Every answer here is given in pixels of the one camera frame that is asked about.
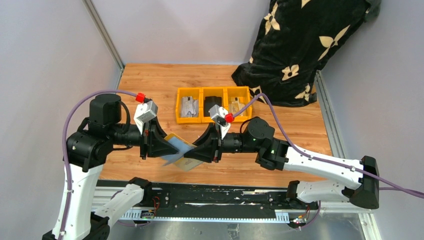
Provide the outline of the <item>yellow leather card holder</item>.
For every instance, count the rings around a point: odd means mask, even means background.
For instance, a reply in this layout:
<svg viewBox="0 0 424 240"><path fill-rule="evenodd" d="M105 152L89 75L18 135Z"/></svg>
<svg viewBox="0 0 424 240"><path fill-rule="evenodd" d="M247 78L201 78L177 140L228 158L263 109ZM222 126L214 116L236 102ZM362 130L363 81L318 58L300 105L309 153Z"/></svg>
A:
<svg viewBox="0 0 424 240"><path fill-rule="evenodd" d="M194 158L184 157L186 152L192 150L195 147L195 145L192 143L187 142L175 133L168 134L164 139L173 147L176 147L178 153L162 156L161 159L165 161L162 165L163 167L174 165L175 167L188 172L204 163L203 161Z"/></svg>

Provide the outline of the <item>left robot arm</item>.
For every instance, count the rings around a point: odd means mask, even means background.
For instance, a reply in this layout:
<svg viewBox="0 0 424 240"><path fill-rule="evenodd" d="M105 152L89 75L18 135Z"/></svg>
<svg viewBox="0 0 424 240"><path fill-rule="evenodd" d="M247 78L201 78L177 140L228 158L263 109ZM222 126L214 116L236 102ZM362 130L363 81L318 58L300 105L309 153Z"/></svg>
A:
<svg viewBox="0 0 424 240"><path fill-rule="evenodd" d="M106 240L111 229L133 206L158 205L152 183L132 178L123 190L104 206L92 209L96 186L107 157L114 151L138 147L140 157L158 158L178 153L165 140L158 118L158 108L143 93L133 93L138 101L134 115L122 101L122 90L99 90L83 98L89 102L89 115L73 134L68 128L70 112L62 130L64 190L56 224L44 240Z"/></svg>

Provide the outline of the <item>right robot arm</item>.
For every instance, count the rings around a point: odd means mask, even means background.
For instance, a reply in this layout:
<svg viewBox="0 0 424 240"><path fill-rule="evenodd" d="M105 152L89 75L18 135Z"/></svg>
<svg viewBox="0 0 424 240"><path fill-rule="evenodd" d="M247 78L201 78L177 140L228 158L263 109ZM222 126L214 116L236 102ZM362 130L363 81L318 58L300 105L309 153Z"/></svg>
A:
<svg viewBox="0 0 424 240"><path fill-rule="evenodd" d="M345 159L313 152L274 137L275 129L260 117L244 122L241 132L223 134L222 126L210 123L184 154L189 159L217 163L223 153L255 153L255 162L267 170L286 170L312 174L324 181L291 181L286 204L298 209L316 201L349 202L356 207L375 210L380 206L379 175L375 158Z"/></svg>

